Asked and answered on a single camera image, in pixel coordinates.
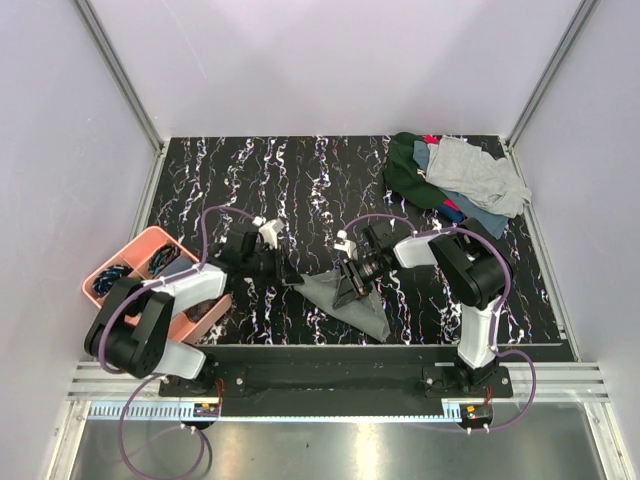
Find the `grey cloth napkin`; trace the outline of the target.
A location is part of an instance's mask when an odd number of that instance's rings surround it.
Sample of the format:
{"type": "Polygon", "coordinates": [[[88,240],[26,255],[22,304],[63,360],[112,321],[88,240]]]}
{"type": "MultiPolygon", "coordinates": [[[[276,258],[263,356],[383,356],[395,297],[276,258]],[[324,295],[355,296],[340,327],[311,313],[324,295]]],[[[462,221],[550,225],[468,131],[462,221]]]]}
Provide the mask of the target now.
{"type": "Polygon", "coordinates": [[[385,342],[390,334],[389,322],[379,293],[372,290],[364,299],[353,300],[339,308],[333,307],[340,273],[326,271],[316,275],[301,275],[304,282],[294,286],[301,294],[327,315],[385,342]]]}

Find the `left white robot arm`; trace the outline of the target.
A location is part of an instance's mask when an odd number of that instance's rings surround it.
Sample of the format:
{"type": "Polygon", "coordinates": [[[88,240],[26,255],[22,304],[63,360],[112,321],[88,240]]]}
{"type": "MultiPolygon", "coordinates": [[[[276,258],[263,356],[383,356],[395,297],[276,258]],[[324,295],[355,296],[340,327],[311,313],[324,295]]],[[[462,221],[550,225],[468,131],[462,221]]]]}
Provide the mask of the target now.
{"type": "Polygon", "coordinates": [[[208,394],[216,372],[201,350],[170,338],[171,323],[189,308],[229,294],[238,280],[301,285],[279,242],[283,228],[280,219],[254,217],[246,230],[228,232],[215,257],[155,280],[115,281],[85,336],[85,352],[111,373],[170,375],[193,395],[208,394]]]}

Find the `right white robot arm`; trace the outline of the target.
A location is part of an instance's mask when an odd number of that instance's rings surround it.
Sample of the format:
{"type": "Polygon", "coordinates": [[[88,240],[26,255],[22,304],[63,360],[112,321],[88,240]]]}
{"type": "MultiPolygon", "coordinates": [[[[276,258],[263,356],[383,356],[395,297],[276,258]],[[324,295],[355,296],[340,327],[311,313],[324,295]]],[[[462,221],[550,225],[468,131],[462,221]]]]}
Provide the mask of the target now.
{"type": "Polygon", "coordinates": [[[362,234],[364,252],[359,253],[345,229],[338,233],[347,258],[340,265],[332,307],[363,300],[373,281],[392,270],[438,267],[462,304],[457,357],[444,386],[470,397],[480,394],[499,366],[498,323],[512,286],[513,267],[496,240],[472,218],[440,231],[413,229],[405,235],[383,215],[362,234]]]}

